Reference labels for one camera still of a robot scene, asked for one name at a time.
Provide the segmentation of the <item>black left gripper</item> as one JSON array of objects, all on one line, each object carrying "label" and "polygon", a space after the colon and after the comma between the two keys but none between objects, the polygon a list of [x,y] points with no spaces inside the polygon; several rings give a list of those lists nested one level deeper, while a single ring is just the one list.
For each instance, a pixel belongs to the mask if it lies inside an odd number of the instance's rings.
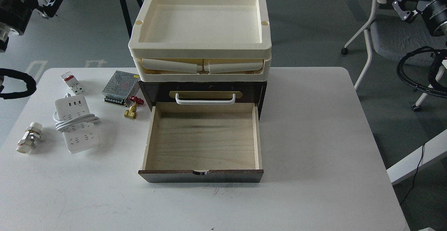
[{"label": "black left gripper", "polygon": [[37,0],[0,0],[1,35],[7,36],[11,32],[23,35],[33,9],[53,18],[62,1],[50,0],[48,4],[40,6]]}]

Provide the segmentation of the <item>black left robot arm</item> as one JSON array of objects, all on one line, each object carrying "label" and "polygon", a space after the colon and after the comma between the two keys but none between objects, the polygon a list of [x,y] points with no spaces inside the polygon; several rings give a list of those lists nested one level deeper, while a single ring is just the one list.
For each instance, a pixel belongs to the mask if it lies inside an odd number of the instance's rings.
[{"label": "black left robot arm", "polygon": [[9,33],[23,35],[33,10],[46,17],[54,17],[63,0],[50,0],[39,4],[38,0],[0,0],[1,52],[5,52]]}]

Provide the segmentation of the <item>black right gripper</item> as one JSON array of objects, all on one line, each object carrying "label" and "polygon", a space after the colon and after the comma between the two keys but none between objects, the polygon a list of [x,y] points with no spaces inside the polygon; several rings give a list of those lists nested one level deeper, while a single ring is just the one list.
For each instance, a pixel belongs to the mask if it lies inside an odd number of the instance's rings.
[{"label": "black right gripper", "polygon": [[447,0],[396,0],[392,6],[399,18],[412,23],[417,15],[422,14],[429,33],[434,37],[446,36]]}]

